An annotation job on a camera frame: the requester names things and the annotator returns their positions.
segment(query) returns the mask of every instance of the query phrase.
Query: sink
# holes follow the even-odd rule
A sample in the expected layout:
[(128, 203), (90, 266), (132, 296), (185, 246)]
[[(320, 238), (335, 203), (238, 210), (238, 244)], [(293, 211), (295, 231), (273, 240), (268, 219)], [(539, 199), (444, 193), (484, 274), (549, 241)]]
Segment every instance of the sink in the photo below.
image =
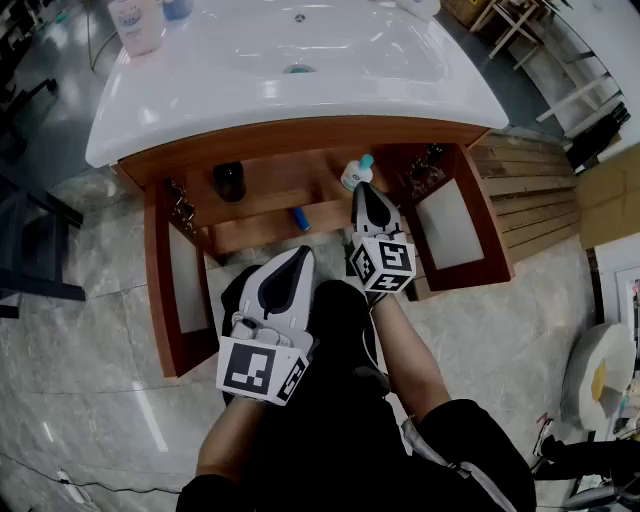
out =
[(159, 50), (121, 52), (86, 157), (100, 167), (212, 130), (336, 115), (508, 123), (438, 22), (393, 2), (195, 0)]

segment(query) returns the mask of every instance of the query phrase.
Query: forearm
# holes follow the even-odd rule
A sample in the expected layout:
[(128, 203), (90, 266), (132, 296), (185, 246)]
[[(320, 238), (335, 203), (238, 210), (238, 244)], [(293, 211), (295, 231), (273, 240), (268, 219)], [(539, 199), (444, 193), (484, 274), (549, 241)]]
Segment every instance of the forearm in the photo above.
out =
[(239, 482), (266, 405), (235, 397), (202, 443), (196, 475), (222, 475)]
[(420, 422), (450, 400), (438, 364), (389, 294), (372, 311), (392, 389), (409, 415)]

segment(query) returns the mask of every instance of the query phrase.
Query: teal bottle cap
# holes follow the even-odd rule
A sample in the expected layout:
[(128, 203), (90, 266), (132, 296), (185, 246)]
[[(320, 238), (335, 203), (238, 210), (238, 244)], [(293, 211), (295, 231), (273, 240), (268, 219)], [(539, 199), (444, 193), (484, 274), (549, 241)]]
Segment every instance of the teal bottle cap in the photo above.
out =
[(373, 157), (371, 155), (364, 155), (360, 159), (360, 169), (365, 170), (373, 165)]

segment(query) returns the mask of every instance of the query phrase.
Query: sink drain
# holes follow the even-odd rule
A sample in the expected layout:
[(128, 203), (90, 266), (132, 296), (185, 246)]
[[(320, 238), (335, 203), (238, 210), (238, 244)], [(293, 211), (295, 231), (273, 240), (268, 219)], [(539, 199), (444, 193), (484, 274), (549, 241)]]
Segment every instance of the sink drain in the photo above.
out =
[(306, 64), (292, 64), (291, 66), (284, 68), (283, 73), (285, 75), (289, 75), (291, 73), (315, 73), (315, 71), (315, 69), (311, 66), (307, 66)]

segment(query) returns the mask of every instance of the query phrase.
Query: yellow object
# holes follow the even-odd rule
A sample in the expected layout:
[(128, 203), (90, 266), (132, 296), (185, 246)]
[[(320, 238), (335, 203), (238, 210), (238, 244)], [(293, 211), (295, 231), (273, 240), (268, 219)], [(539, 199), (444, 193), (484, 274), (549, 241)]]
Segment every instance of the yellow object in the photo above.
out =
[(600, 395), (602, 395), (602, 388), (604, 388), (604, 379), (606, 375), (607, 364), (602, 361), (593, 374), (593, 382), (591, 382), (591, 396), (596, 402), (600, 400)]

